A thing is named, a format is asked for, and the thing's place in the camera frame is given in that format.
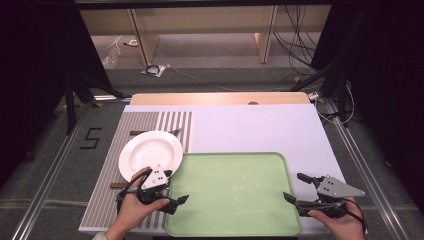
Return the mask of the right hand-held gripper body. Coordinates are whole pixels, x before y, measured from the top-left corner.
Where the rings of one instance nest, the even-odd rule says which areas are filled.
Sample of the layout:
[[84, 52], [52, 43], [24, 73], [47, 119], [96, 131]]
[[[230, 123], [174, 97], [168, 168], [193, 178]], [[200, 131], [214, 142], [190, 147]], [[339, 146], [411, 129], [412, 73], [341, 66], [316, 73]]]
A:
[[313, 177], [312, 183], [317, 191], [318, 209], [331, 218], [341, 218], [348, 210], [346, 197], [362, 197], [363, 190], [348, 185], [332, 176]]

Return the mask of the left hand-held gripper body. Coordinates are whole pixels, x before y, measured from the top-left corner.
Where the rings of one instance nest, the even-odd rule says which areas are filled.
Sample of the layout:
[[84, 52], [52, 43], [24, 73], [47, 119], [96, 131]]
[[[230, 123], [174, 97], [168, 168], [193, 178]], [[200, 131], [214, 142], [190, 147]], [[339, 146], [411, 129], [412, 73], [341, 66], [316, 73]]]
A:
[[163, 190], [168, 185], [169, 178], [165, 176], [162, 168], [150, 169], [146, 176], [142, 177], [137, 190], [137, 198], [145, 205], [163, 198]]

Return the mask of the white plate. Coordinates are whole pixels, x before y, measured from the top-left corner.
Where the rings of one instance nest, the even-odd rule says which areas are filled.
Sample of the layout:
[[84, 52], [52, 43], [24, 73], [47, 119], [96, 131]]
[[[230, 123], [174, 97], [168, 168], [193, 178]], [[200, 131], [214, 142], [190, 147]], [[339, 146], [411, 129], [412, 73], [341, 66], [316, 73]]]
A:
[[145, 167], [159, 167], [176, 172], [183, 159], [183, 146], [179, 139], [165, 131], [148, 131], [132, 138], [122, 149], [118, 169], [130, 181]]

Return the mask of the person's right hand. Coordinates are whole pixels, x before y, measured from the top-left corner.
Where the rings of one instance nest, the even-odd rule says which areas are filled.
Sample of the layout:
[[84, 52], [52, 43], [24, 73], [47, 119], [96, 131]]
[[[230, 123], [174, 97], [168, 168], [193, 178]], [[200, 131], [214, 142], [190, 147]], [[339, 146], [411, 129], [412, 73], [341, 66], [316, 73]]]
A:
[[310, 210], [309, 216], [324, 224], [335, 240], [365, 240], [365, 220], [363, 212], [353, 197], [345, 199], [348, 213], [333, 219], [318, 210]]

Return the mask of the person's left hand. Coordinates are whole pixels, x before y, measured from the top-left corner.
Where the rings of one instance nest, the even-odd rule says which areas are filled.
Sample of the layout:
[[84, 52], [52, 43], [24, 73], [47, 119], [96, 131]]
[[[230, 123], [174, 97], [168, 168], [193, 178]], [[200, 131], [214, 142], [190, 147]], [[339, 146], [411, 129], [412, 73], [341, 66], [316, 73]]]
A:
[[148, 215], [161, 209], [169, 202], [168, 199], [159, 199], [151, 204], [142, 204], [136, 195], [127, 194], [122, 202], [121, 209], [111, 225], [120, 225], [125, 227], [128, 232], [137, 227]]

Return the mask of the grey striped placemat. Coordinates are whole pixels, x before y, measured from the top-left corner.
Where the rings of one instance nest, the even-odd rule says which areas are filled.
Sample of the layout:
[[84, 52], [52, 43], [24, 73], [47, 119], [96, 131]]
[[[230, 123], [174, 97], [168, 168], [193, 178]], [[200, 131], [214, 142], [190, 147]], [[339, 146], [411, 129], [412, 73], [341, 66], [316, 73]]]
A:
[[191, 111], [182, 110], [142, 110], [140, 107], [127, 106], [118, 123], [116, 133], [111, 142], [103, 168], [81, 220], [79, 231], [96, 234], [105, 231], [117, 214], [116, 196], [122, 187], [111, 188], [112, 183], [126, 185], [133, 176], [129, 167], [129, 155], [121, 152], [134, 136], [131, 131], [173, 131], [180, 130], [177, 142], [182, 146], [182, 152], [190, 149], [190, 134], [193, 120]]

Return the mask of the green tray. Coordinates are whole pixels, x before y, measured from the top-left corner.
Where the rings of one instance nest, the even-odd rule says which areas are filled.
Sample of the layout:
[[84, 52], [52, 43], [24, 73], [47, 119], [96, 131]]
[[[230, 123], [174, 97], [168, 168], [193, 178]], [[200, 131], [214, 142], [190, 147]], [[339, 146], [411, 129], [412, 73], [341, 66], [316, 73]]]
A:
[[191, 153], [169, 196], [187, 201], [165, 220], [173, 237], [295, 236], [301, 230], [284, 157], [276, 152]]

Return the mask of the black tripod stand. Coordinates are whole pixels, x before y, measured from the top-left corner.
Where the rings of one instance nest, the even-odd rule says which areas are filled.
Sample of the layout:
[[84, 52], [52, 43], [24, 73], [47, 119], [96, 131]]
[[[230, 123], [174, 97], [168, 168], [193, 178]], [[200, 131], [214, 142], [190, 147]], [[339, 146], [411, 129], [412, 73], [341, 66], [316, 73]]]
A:
[[308, 85], [323, 78], [323, 83], [320, 87], [320, 94], [324, 97], [331, 95], [334, 91], [338, 94], [337, 112], [336, 115], [340, 124], [345, 124], [350, 120], [347, 116], [346, 101], [351, 95], [351, 91], [347, 86], [347, 79], [343, 75], [341, 65], [338, 63], [330, 63], [328, 66], [318, 70], [305, 80], [301, 80], [294, 87], [289, 89], [289, 92], [298, 92]]

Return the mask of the black metal stand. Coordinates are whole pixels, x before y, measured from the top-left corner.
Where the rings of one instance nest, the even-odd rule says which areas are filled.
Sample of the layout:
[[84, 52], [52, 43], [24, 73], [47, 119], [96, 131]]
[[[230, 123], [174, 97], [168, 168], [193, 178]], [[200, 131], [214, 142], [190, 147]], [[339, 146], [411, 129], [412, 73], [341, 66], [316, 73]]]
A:
[[91, 88], [103, 90], [118, 99], [132, 98], [131, 95], [122, 93], [112, 88], [110, 84], [102, 83], [90, 78], [82, 73], [71, 73], [64, 82], [65, 100], [67, 110], [67, 132], [69, 135], [76, 126], [76, 114], [74, 94], [76, 94], [82, 103], [93, 103], [94, 95]]

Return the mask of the black curtain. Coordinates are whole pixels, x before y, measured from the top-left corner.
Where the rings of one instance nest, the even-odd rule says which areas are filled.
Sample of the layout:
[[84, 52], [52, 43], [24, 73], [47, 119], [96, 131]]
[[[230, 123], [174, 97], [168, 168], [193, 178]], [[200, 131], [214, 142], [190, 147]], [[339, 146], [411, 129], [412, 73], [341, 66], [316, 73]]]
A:
[[65, 94], [110, 81], [74, 0], [0, 0], [0, 188]]
[[424, 0], [328, 1], [313, 65], [330, 63], [366, 9], [343, 72], [385, 159], [424, 214]]

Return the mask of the clear plastic wrapping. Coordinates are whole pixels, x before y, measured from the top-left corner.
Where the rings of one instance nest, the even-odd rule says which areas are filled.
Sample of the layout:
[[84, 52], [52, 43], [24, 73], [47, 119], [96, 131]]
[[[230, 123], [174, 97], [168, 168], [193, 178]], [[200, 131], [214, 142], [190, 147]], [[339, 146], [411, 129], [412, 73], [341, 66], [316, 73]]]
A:
[[107, 47], [108, 54], [102, 60], [102, 65], [105, 69], [113, 70], [119, 60], [121, 48], [119, 47], [119, 40], [121, 36], [117, 37], [114, 42]]

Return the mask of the wooden shelf unit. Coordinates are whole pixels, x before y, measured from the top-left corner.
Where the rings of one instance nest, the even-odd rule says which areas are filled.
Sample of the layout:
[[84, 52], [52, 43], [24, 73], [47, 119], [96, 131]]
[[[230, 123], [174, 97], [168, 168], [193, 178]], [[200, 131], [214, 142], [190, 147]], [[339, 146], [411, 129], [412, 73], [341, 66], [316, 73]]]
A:
[[183, 7], [82, 10], [93, 36], [130, 35], [139, 43], [144, 65], [153, 60], [163, 34], [252, 33], [259, 60], [266, 63], [274, 32], [291, 32], [288, 12], [297, 6]]

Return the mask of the aluminium floor rail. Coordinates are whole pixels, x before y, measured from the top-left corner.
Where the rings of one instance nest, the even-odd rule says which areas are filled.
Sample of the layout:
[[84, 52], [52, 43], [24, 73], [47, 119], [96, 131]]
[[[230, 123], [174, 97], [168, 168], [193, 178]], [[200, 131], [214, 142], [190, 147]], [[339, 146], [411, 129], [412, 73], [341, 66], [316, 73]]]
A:
[[389, 181], [386, 168], [380, 162], [379, 151], [365, 125], [360, 120], [343, 123], [338, 117], [331, 120], [326, 130], [333, 132], [330, 143], [345, 179], [366, 192], [357, 197], [365, 215], [367, 240], [408, 240], [404, 227], [383, 189]]
[[34, 198], [31, 200], [28, 208], [26, 209], [23, 217], [21, 218], [11, 240], [27, 240], [38, 216], [40, 215], [44, 203], [58, 178], [58, 175], [64, 165], [66, 157], [69, 154], [70, 148], [81, 129], [81, 125], [88, 112], [89, 106], [83, 105], [77, 111], [77, 118], [74, 125], [67, 131], [64, 140], [62, 141], [55, 158], [50, 165], [47, 173], [44, 175], [43, 181], [38, 188]]

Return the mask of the wooden-handled fork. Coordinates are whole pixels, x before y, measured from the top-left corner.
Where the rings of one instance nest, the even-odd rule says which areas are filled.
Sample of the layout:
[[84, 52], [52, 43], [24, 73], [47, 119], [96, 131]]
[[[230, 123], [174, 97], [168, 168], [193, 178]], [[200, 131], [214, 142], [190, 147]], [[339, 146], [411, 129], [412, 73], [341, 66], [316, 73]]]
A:
[[137, 136], [143, 133], [148, 133], [148, 132], [166, 132], [169, 134], [172, 134], [174, 136], [178, 136], [182, 131], [182, 128], [178, 128], [178, 129], [173, 129], [173, 130], [131, 130], [129, 132], [130, 136]]

